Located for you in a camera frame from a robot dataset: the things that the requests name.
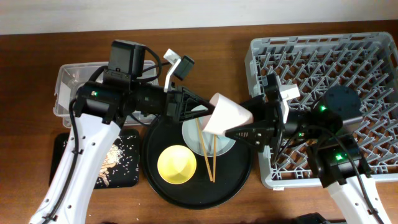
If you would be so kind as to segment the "grey plate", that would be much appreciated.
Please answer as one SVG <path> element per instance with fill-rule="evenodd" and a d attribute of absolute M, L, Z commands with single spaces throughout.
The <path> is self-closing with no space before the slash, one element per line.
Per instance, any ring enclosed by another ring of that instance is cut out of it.
<path fill-rule="evenodd" d="M 204 156 L 201 142 L 203 141 L 204 147 L 208 157 L 214 156 L 214 148 L 216 149 L 216 155 L 220 156 L 228 152 L 235 144 L 235 140 L 227 138 L 221 135 L 213 135 L 210 133 L 202 132 L 202 139 L 198 133 L 197 122 L 194 119 L 184 121 L 182 124 L 182 136 L 185 144 L 194 153 Z"/>

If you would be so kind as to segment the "wooden chopstick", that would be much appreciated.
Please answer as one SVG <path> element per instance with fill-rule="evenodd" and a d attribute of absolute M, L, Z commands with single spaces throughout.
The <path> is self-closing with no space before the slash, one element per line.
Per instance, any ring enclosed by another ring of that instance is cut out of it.
<path fill-rule="evenodd" d="M 213 183 L 216 181 L 216 147 L 217 147 L 217 135 L 213 135 Z"/>
<path fill-rule="evenodd" d="M 206 169 L 208 171 L 208 176 L 209 176 L 210 182 L 214 182 L 214 178 L 213 178 L 213 175 L 212 175 L 212 172 L 211 172 L 211 168 L 210 168 L 210 163 L 208 161 L 208 156 L 207 156 L 207 151 L 206 151 L 206 148 L 205 148 L 205 142 L 204 142 L 204 139 L 203 139 L 202 130 L 201 130 L 201 127 L 200 127 L 200 121 L 199 121 L 198 118 L 195 118 L 195 122 L 196 122 L 196 125 L 197 125 L 198 136 L 199 136 L 199 139 L 200 139 L 201 149 L 203 151 L 203 156 L 204 156 L 204 160 L 205 160 L 205 164 L 206 164 Z"/>

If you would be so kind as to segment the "pink cup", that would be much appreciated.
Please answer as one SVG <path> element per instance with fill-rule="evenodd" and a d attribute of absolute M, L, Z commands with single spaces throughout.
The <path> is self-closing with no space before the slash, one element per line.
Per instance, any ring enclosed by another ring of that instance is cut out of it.
<path fill-rule="evenodd" d="M 206 133 L 224 136 L 226 131 L 254 121 L 252 113 L 220 93 L 215 93 L 210 103 L 215 107 L 212 114 L 201 122 Z"/>

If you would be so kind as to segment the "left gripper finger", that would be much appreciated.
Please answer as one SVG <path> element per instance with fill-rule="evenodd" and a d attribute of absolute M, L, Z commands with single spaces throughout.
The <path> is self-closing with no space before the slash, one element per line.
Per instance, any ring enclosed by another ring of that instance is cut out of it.
<path fill-rule="evenodd" d="M 214 111 L 215 106 L 212 105 L 209 100 L 204 99 L 189 89 L 186 89 L 186 93 L 188 94 L 187 109 L 194 109 L 196 106 L 204 106 L 207 110 L 210 110 L 211 113 Z"/>
<path fill-rule="evenodd" d="M 202 116 L 208 116 L 211 115 L 214 111 L 214 108 L 204 108 L 202 110 L 196 110 L 196 111 L 187 111 L 187 110 L 183 110 L 180 113 L 180 117 L 179 117 L 179 122 L 184 122 L 184 121 L 188 121 L 191 119 L 195 119 L 195 118 L 199 118 Z"/>

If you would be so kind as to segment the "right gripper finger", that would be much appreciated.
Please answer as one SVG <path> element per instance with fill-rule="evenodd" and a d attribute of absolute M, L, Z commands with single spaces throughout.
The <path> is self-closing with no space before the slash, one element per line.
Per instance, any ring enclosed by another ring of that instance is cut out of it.
<path fill-rule="evenodd" d="M 261 121 L 228 129 L 225 136 L 248 146 L 263 146 L 268 132 L 269 127 Z"/>
<path fill-rule="evenodd" d="M 254 117 L 264 116 L 264 99 L 261 95 L 246 100 L 239 105 L 250 111 Z"/>

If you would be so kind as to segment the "yellow bowl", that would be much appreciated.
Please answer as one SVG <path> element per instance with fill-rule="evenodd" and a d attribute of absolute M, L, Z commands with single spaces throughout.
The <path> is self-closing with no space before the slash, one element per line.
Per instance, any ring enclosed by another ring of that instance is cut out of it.
<path fill-rule="evenodd" d="M 173 145 L 164 149 L 157 161 L 161 178 L 169 184 L 180 185 L 189 181 L 197 169 L 194 153 L 186 146 Z"/>

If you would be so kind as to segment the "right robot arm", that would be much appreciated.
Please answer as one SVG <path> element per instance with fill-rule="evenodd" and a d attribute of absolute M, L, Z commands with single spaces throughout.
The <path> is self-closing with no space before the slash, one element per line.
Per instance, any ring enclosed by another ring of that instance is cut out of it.
<path fill-rule="evenodd" d="M 308 164 L 327 189 L 347 223 L 390 223 L 371 168 L 353 137 L 363 120 L 358 94 L 335 85 L 312 103 L 310 110 L 290 110 L 300 96 L 296 84 L 282 84 L 277 75 L 262 79 L 264 96 L 245 102 L 253 123 L 226 130 L 225 135 L 263 152 L 269 147 L 275 164 L 289 147 L 312 141 Z"/>

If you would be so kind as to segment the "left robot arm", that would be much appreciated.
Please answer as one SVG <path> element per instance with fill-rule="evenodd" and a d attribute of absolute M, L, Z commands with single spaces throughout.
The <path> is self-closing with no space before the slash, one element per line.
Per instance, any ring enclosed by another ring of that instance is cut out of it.
<path fill-rule="evenodd" d="M 50 187 L 31 223 L 84 223 L 102 163 L 134 111 L 181 123 L 212 114 L 209 101 L 183 87 L 152 85 L 143 78 L 148 46 L 114 40 L 107 65 L 98 68 L 69 104 L 72 128 Z"/>

